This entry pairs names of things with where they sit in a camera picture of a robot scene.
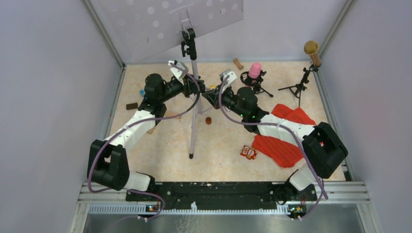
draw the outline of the white bracket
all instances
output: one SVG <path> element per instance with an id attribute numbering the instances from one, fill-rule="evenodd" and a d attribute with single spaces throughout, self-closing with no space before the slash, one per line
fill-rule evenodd
<path id="1" fill-rule="evenodd" d="M 313 125 L 305 125 L 299 124 L 292 121 L 288 121 L 282 118 L 278 118 L 273 114 L 265 115 L 260 122 L 262 123 L 275 123 L 277 125 L 283 125 L 288 127 L 293 131 L 293 133 L 297 136 L 300 142 L 303 141 L 303 136 L 309 135 L 313 131 Z M 276 126 L 269 126 L 269 125 L 258 125 L 257 128 L 259 129 L 259 133 L 262 136 L 270 136 L 274 138 L 278 138 L 282 141 L 289 142 L 297 146 L 293 136 L 291 133 L 286 131 L 283 128 L 276 127 Z"/>
<path id="2" fill-rule="evenodd" d="M 189 72 L 189 68 L 183 63 L 183 62 L 177 62 L 176 66 L 181 68 L 182 70 Z M 182 71 L 178 70 L 177 68 L 171 67 L 170 71 L 172 72 L 173 76 L 181 83 L 183 84 L 183 77 L 185 76 L 185 73 L 183 73 Z"/>
<path id="3" fill-rule="evenodd" d="M 189 4 L 170 12 L 170 20 L 176 34 L 198 25 L 198 17 L 194 4 Z"/>
<path id="4" fill-rule="evenodd" d="M 233 72 L 231 69 L 227 69 L 227 70 L 223 71 L 219 75 L 219 77 L 223 81 L 228 75 L 229 75 L 229 78 L 226 80 L 227 83 L 223 86 L 222 92 L 225 91 L 226 88 L 232 86 L 233 82 L 238 78 L 236 76 L 235 72 Z"/>

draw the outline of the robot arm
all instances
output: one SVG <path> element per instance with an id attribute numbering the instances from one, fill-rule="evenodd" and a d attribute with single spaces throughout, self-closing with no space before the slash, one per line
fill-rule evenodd
<path id="1" fill-rule="evenodd" d="M 293 135 L 280 125 L 289 128 L 302 143 L 316 174 L 324 179 L 329 178 L 346 158 L 348 152 L 329 124 L 321 122 L 318 126 L 313 126 L 278 118 L 258 107 L 258 99 L 251 88 L 241 87 L 234 94 L 231 84 L 236 79 L 236 75 L 227 70 L 220 75 L 221 81 L 227 76 L 229 76 L 227 79 L 229 82 L 223 84 L 222 106 L 241 116 L 244 123 L 275 123 L 277 125 L 245 125 L 247 131 L 275 137 L 297 146 Z M 221 86 L 222 84 L 202 94 L 215 109 L 220 108 L 218 97 Z M 285 184 L 302 191 L 315 181 L 308 164 L 305 164 L 293 173 Z"/>
<path id="2" fill-rule="evenodd" d="M 185 64 L 174 61 L 174 64 L 185 71 L 188 68 Z M 127 162 L 127 152 L 134 144 L 151 128 L 157 125 L 160 120 L 148 120 L 139 124 L 138 121 L 151 118 L 163 117 L 166 112 L 164 102 L 183 93 L 189 97 L 197 93 L 194 82 L 182 71 L 172 67 L 173 77 L 169 82 L 162 79 L 159 74 L 151 74 L 146 78 L 145 97 L 133 117 L 121 127 L 115 134 L 104 141 L 95 140 L 90 146 L 89 163 L 87 174 L 90 173 L 91 165 L 96 158 L 98 151 L 114 135 L 114 138 L 104 149 L 92 172 L 92 181 L 107 186 L 115 190 L 134 189 L 146 191 L 154 178 L 139 172 L 130 172 Z M 197 80 L 201 91 L 205 89 L 203 80 Z"/>

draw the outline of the small tripod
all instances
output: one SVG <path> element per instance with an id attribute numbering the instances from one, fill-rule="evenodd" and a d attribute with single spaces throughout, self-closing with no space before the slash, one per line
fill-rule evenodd
<path id="1" fill-rule="evenodd" d="M 306 67 L 305 67 L 305 68 L 303 68 L 304 74 L 303 74 L 302 79 L 300 80 L 300 83 L 298 83 L 296 85 L 293 85 L 293 86 L 284 87 L 284 88 L 281 88 L 281 89 L 278 89 L 278 90 L 281 91 L 281 90 L 289 89 L 293 93 L 293 95 L 296 98 L 299 99 L 299 107 L 300 107 L 301 92 L 306 90 L 306 88 L 307 88 L 307 87 L 305 87 L 305 83 L 309 83 L 309 80 L 308 80 L 309 74 L 311 72 L 318 72 L 318 70 L 319 70 L 318 67 L 315 67 L 314 65 L 311 65 L 309 67 L 309 70 L 306 69 Z"/>
<path id="2" fill-rule="evenodd" d="M 252 87 L 254 94 L 260 94 L 260 93 L 265 92 L 266 94 L 268 94 L 270 97 L 273 98 L 273 95 L 269 93 L 267 90 L 263 89 L 263 87 L 261 86 L 263 82 L 262 76 L 264 76 L 265 74 L 266 74 L 266 71 L 261 70 L 259 76 L 255 79 L 252 79 L 251 77 L 249 77 L 249 72 L 243 72 L 240 75 L 240 80 L 242 81 L 243 84 Z"/>

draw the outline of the red towel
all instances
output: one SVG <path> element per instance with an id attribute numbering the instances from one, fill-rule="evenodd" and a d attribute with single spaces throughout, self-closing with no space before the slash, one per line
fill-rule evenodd
<path id="1" fill-rule="evenodd" d="M 301 108 L 292 110 L 286 105 L 278 104 L 272 114 L 299 124 L 315 125 Z M 293 167 L 303 158 L 297 146 L 273 137 L 256 135 L 252 147 L 271 157 L 281 167 Z"/>

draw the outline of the beige floor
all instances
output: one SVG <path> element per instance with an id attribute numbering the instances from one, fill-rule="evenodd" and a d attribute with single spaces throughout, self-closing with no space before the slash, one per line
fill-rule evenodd
<path id="1" fill-rule="evenodd" d="M 243 65 L 245 69 L 242 71 L 233 63 L 202 63 L 198 67 L 199 74 L 209 86 L 219 84 L 219 74 L 222 71 L 230 68 L 240 75 L 247 71 L 251 63 Z M 290 91 L 277 89 L 298 83 L 303 75 L 303 67 L 309 67 L 309 63 L 263 62 L 262 69 L 267 74 L 262 87 L 275 97 L 258 94 L 259 106 L 269 112 L 277 103 L 297 108 L 297 99 Z M 146 76 L 151 73 L 158 73 L 167 81 L 172 76 L 167 64 L 127 66 L 111 133 L 134 114 L 134 110 L 127 111 L 125 106 L 142 101 L 139 91 L 144 87 Z M 302 93 L 301 107 L 317 124 L 327 122 L 313 75 L 310 75 L 309 80 L 310 83 L 306 85 L 308 89 Z M 236 92 L 242 86 L 238 79 L 233 84 L 233 89 Z M 186 99 L 183 94 L 166 102 L 167 108 L 177 113 L 186 110 L 191 104 L 192 100 Z M 205 108 L 210 106 L 206 100 L 202 100 L 202 104 Z M 240 120 L 239 116 L 229 114 Z M 206 125 L 206 117 L 212 118 L 211 125 Z M 281 168 L 262 153 L 255 160 L 240 156 L 243 145 L 251 145 L 255 135 L 230 122 L 220 110 L 214 109 L 197 117 L 194 158 L 189 159 L 191 121 L 192 112 L 189 112 L 180 120 L 160 122 L 152 134 L 145 134 L 129 152 L 130 169 L 150 174 L 157 181 L 284 181 L 305 163 L 302 159 L 293 168 Z M 341 167 L 329 180 L 344 180 Z"/>

